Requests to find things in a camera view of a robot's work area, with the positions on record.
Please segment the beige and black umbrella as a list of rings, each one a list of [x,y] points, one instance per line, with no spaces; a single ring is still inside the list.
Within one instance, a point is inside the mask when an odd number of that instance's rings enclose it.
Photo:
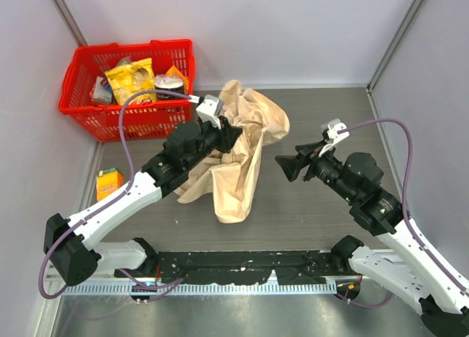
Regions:
[[[212,152],[175,193],[181,204],[210,193],[218,221],[239,223],[251,212],[262,149],[287,136],[290,123],[280,106],[254,89],[244,89],[239,81],[226,83],[219,97],[224,116],[231,125],[241,127],[242,133],[231,152]]]

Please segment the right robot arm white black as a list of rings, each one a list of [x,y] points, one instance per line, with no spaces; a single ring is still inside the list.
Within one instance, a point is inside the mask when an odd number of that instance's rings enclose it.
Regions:
[[[432,245],[423,233],[410,231],[398,198],[381,187],[383,170],[365,152],[354,152],[345,162],[324,152],[323,142],[297,146],[296,155],[278,155],[275,160],[287,179],[297,179],[306,170],[303,181],[317,178],[350,206],[353,220],[380,242],[386,244],[406,265],[386,261],[360,240],[346,236],[332,252],[340,255],[355,272],[376,281],[408,304],[435,336],[468,335],[468,293],[446,275],[457,271],[442,259],[439,268],[426,254]]]

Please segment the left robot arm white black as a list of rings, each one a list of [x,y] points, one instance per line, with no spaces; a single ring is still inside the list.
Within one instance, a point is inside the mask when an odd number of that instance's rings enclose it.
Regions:
[[[48,219],[44,251],[67,286],[106,270],[124,269],[142,276],[154,273],[158,255],[146,240],[103,242],[103,238],[139,210],[175,191],[210,153],[230,152],[242,130],[225,117],[220,121],[221,127],[210,122],[179,123],[163,150],[121,188],[69,218],[55,214]]]

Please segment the black cd spindle case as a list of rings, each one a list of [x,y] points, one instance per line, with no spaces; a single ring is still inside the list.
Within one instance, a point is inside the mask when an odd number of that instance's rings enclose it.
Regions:
[[[167,92],[175,92],[183,95],[182,82],[175,78],[166,77],[165,75],[157,75],[154,77],[155,89],[165,91],[165,93],[157,93],[157,100],[175,100],[177,99],[174,95],[169,95]]]

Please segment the red plastic shopping basket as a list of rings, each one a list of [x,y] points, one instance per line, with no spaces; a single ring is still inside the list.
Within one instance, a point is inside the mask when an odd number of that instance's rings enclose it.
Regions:
[[[185,93],[193,91],[191,40],[80,47],[67,68],[58,108],[98,141],[119,140],[121,127],[128,140],[165,138],[178,122],[193,118],[188,100],[152,92],[155,78],[166,74],[181,77]]]

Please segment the orange snack packet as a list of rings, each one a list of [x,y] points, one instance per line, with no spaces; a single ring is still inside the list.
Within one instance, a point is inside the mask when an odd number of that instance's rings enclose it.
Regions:
[[[189,92],[189,80],[188,78],[175,66],[173,65],[169,68],[166,73],[166,77],[175,78],[178,81],[182,82],[183,91],[185,94]]]

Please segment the yellow chips bag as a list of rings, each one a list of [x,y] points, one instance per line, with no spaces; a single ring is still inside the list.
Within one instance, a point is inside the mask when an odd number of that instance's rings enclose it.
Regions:
[[[155,88],[151,58],[121,64],[105,71],[105,75],[118,105],[124,105],[136,93]]]

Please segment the orange juice carton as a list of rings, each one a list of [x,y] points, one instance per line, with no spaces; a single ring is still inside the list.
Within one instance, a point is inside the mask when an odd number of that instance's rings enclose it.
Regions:
[[[124,178],[117,168],[99,170],[96,176],[96,200],[103,200],[123,184]]]

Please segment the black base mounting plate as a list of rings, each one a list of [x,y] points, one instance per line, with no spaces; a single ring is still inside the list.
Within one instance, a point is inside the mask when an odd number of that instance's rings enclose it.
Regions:
[[[178,278],[184,284],[266,284],[275,274],[280,285],[324,283],[328,276],[355,275],[340,256],[321,251],[192,251],[159,252],[149,272],[134,278]]]

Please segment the grey small box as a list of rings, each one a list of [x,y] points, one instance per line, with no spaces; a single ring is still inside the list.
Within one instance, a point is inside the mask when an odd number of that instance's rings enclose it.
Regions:
[[[92,90],[89,93],[91,101],[94,104],[110,105],[112,103],[113,95],[104,87],[104,85],[101,84],[102,80],[102,77],[96,77],[95,82],[92,86]]]

